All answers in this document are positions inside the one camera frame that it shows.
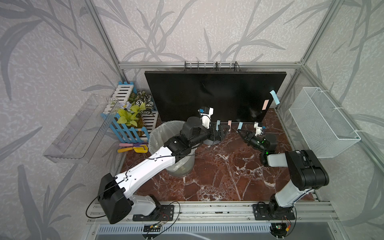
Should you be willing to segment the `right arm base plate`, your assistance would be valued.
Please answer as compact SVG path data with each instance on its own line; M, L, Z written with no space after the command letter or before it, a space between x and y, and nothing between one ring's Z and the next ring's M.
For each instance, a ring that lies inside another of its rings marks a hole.
M295 220L296 215L293 207L282 208L275 204L266 204L258 202L252 205L253 214L257 221L281 221L281 220Z

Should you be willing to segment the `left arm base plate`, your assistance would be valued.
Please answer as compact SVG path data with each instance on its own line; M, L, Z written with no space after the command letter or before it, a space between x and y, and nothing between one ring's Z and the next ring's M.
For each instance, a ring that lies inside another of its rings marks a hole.
M148 216L133 215L134 222L168 222L174 218L174 205L161 205L156 207Z

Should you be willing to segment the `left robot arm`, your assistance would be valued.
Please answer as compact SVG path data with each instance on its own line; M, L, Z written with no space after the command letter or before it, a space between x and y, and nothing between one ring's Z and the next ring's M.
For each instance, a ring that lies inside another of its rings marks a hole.
M116 176L106 174L101 178L96 200L110 224L116 224L128 215L158 216L161 204L157 199L151 196L137 196L136 191L162 170L192 156L192 149L200 144L220 143L230 126L211 123L204 125L203 121L209 119L188 118L179 134L168 139L148 159L124 173Z

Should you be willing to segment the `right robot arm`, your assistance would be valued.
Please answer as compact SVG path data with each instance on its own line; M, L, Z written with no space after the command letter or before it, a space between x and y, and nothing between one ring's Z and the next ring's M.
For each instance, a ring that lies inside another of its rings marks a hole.
M290 181L271 196L268 205L270 214L290 211L294 203L310 191L329 184L329 175L312 150L277 153L278 141L274 134L260 136L246 130L238 130L237 133L248 146L261 152L263 166L289 170Z

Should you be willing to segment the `pink sticky note bottom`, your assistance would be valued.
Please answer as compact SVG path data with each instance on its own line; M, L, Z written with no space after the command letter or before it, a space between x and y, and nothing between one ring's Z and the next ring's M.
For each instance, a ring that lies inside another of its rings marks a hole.
M230 131L231 131L231 128L232 128L232 121L231 121L231 120L228 120L228 126L229 126L229 130L228 130L228 132L230 132Z

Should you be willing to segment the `mesh trash bin with bag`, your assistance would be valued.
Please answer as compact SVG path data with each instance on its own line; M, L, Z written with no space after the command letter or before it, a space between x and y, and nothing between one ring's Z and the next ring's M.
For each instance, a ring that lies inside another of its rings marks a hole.
M184 125L184 121L169 121L161 124L150 133L149 152L153 155L161 147L170 147L177 156L190 155L189 157L176 157L177 162L166 168L169 175L173 177L184 177L188 175L195 164L195 150L185 153L186 147L180 141L180 133Z

